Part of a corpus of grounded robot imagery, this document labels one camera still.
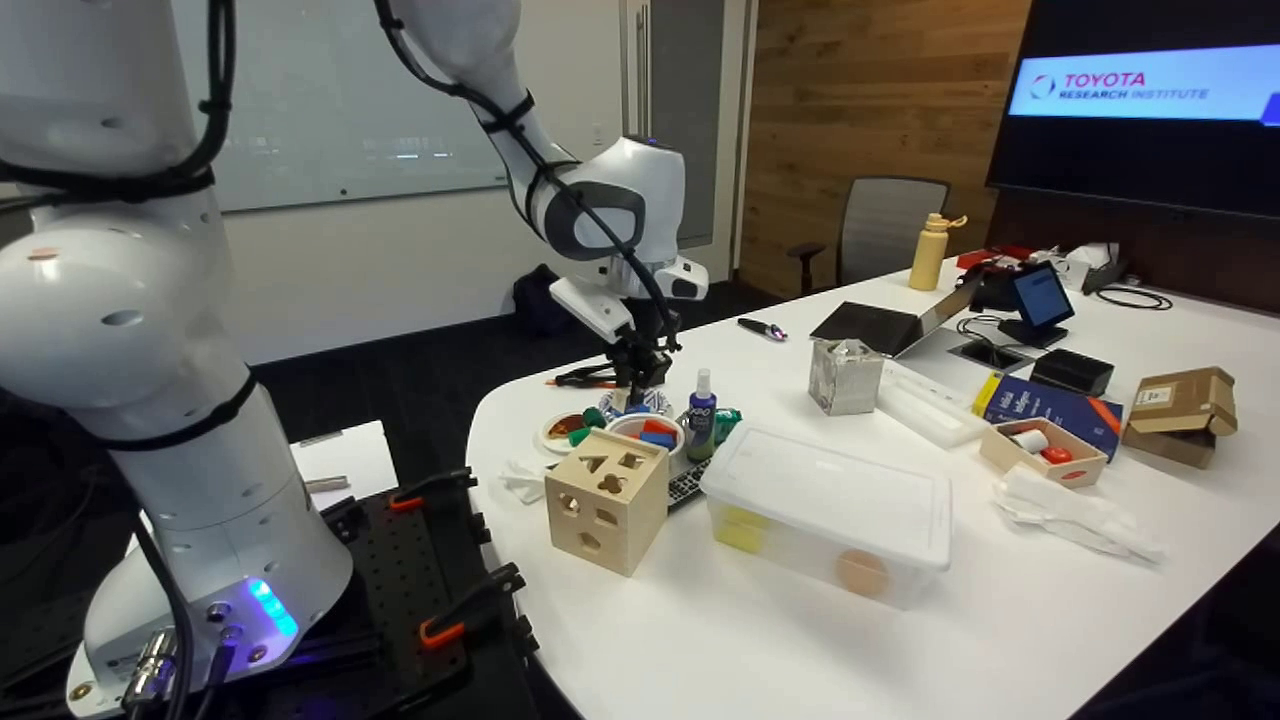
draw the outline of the bottle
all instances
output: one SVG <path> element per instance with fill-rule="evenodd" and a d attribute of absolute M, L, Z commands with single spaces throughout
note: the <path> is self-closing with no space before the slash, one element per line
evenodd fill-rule
<path fill-rule="evenodd" d="M 947 232 L 962 227 L 962 226 L 967 226 L 967 217 L 956 217 L 956 222 L 943 222 L 943 214 L 927 214 L 924 217 L 908 289 L 917 289 L 917 294 L 932 294 L 934 289 L 934 277 L 940 277 L 943 258 L 947 258 Z"/>
<path fill-rule="evenodd" d="M 697 374 L 697 389 L 689 392 L 689 414 L 685 414 L 685 459 L 689 466 L 707 466 L 714 453 L 714 392 L 713 392 L 713 374 Z"/>

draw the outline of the clear plastic container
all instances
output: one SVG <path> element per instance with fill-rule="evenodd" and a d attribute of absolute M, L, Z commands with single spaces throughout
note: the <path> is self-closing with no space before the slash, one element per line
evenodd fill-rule
<path fill-rule="evenodd" d="M 738 424 L 705 473 L 714 539 L 908 609 L 953 562 L 943 477 Z"/>

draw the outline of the display screen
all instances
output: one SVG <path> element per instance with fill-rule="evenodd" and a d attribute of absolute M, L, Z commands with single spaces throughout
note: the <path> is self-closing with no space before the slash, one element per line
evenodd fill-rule
<path fill-rule="evenodd" d="M 988 184 L 1280 222 L 1274 0 L 1034 0 Z"/>
<path fill-rule="evenodd" d="M 1052 328 L 1071 316 L 1071 300 L 1052 265 L 1018 272 L 1013 294 L 1027 328 Z"/>

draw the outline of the whiteboard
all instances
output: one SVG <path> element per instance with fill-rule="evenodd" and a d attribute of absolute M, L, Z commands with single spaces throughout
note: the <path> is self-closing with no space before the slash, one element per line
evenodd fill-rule
<path fill-rule="evenodd" d="M 533 35 L 546 35 L 540 25 L 560 25 L 564 11 L 580 18 L 582 7 L 594 18 L 591 34 L 618 25 L 618 7 L 602 0 L 533 0 L 525 3 L 520 40 L 526 25 Z M 195 104 L 208 97 L 202 0 L 174 0 L 173 11 Z M 505 169 L 472 119 L 472 107 L 422 88 L 400 68 L 371 0 L 235 3 L 235 43 L 231 138 L 215 162 L 224 214 L 505 184 Z M 573 68 L 611 68 L 602 86 L 618 86 L 614 40 L 589 50 L 594 50 L 594 56 L 576 56 Z"/>

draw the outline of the yellow bottle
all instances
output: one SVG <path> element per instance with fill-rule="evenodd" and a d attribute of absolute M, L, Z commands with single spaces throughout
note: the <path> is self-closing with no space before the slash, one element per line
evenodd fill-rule
<path fill-rule="evenodd" d="M 962 227 L 967 217 L 956 217 L 956 222 L 943 222 L 943 214 L 927 214 L 924 217 L 924 227 L 918 227 L 918 241 L 917 241 L 917 261 L 911 261 L 911 277 L 908 285 L 917 294 L 932 294 L 934 289 L 934 277 L 943 270 L 943 258 L 947 258 L 947 232 L 953 227 Z"/>

